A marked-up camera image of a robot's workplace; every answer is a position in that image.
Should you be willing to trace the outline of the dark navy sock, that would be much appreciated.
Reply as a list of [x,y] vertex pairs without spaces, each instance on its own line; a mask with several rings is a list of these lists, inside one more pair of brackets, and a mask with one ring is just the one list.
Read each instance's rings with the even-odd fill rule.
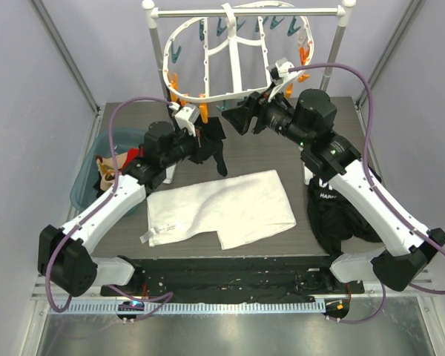
[[219,117],[210,116],[208,117],[208,122],[204,123],[202,117],[199,116],[195,123],[195,127],[196,129],[205,128],[208,130],[208,133],[211,135],[211,141],[215,146],[215,155],[213,158],[216,162],[217,172],[220,176],[226,177],[228,175],[228,170],[223,157],[223,140],[226,139],[226,136]]

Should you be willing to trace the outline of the red santa sock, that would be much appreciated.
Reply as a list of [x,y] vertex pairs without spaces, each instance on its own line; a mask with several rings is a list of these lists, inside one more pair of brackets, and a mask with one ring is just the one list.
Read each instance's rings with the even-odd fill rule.
[[131,148],[130,150],[128,150],[124,165],[127,165],[133,159],[139,157],[140,154],[141,154],[141,150],[139,148]]

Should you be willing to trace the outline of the beige striped sock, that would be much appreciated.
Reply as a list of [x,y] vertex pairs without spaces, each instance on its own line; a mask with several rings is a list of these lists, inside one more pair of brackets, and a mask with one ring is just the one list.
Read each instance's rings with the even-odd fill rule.
[[114,165],[113,158],[104,158],[100,155],[96,155],[96,164],[99,171],[100,176],[103,174],[114,172],[116,173],[116,170],[121,171],[125,165],[125,160],[127,157],[127,153],[118,154],[116,155],[116,165]]
[[97,182],[97,188],[100,191],[108,190],[112,184],[115,183],[116,174],[114,172],[103,174],[100,176],[99,181]]

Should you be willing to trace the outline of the white round clip hanger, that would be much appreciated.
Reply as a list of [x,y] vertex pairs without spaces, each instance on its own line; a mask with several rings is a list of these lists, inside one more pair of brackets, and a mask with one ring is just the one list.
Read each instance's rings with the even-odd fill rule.
[[[202,120],[207,121],[207,104],[209,102],[224,102],[229,99],[239,99],[247,96],[255,91],[253,88],[243,87],[243,77],[241,69],[240,46],[258,47],[262,56],[264,69],[265,86],[271,84],[270,70],[268,69],[268,48],[266,45],[266,33],[263,25],[266,19],[271,19],[270,28],[274,29],[279,21],[278,16],[291,16],[292,22],[288,29],[288,35],[297,35],[297,45],[302,65],[308,65],[314,53],[314,39],[312,36],[311,26],[307,18],[313,14],[315,9],[301,10],[294,5],[284,1],[256,1],[248,4],[237,5],[232,7],[225,3],[221,5],[221,10],[179,10],[176,17],[186,18],[168,38],[165,47],[162,50],[162,80],[168,90],[171,101],[181,104],[196,103],[202,111]],[[238,18],[240,16],[255,17],[256,39],[247,39],[237,34],[240,29]],[[208,21],[211,17],[217,17],[219,22],[225,22],[225,27],[217,29],[217,35],[226,35],[226,38],[217,46],[210,47],[208,40]],[[203,84],[204,92],[199,96],[191,96],[182,93],[178,87],[178,77],[170,71],[169,63],[175,64],[179,58],[179,51],[174,51],[174,41],[182,32],[190,26],[197,24],[199,28],[200,40],[203,48],[202,67],[204,69]],[[231,68],[232,90],[224,94],[211,94],[211,78],[210,78],[210,59],[222,50],[228,50],[229,64]]]

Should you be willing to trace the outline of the black white-striped sock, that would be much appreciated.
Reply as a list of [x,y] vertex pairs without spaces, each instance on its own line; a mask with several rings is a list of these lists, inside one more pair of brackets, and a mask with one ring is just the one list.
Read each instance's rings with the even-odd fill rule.
[[96,198],[99,199],[111,186],[113,182],[112,181],[106,181],[106,180],[99,180],[97,181],[93,189],[96,193]]

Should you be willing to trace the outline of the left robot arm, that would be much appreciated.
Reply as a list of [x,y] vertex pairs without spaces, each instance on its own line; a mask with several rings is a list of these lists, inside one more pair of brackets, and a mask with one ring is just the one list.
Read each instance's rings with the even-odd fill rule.
[[117,183],[75,219],[60,228],[48,225],[40,233],[38,270],[45,285],[55,284],[72,297],[106,285],[118,286],[128,296],[138,294],[143,278],[135,263],[123,256],[92,257],[93,250],[128,211],[163,184],[172,165],[185,159],[201,164],[213,157],[219,173],[226,174],[224,139],[216,117],[198,124],[195,134],[187,128],[176,130],[169,122],[152,123]]

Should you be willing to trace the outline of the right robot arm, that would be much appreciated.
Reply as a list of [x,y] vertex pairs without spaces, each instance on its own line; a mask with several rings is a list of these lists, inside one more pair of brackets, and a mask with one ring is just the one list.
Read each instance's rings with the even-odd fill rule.
[[330,293],[347,282],[377,279],[394,291],[403,291],[431,262],[435,245],[445,245],[445,232],[416,220],[363,166],[360,152],[337,134],[337,108],[323,90],[304,90],[291,106],[281,93],[253,92],[236,107],[222,112],[238,134],[258,134],[266,128],[297,144],[300,158],[315,177],[341,193],[383,241],[384,248],[342,254],[320,274]]

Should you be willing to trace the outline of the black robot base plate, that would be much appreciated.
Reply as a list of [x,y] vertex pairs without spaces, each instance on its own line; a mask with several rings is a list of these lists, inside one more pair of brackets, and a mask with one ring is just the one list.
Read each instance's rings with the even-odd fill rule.
[[173,303],[296,303],[319,294],[362,294],[361,281],[339,282],[330,257],[221,257],[134,260],[141,277],[127,294]]

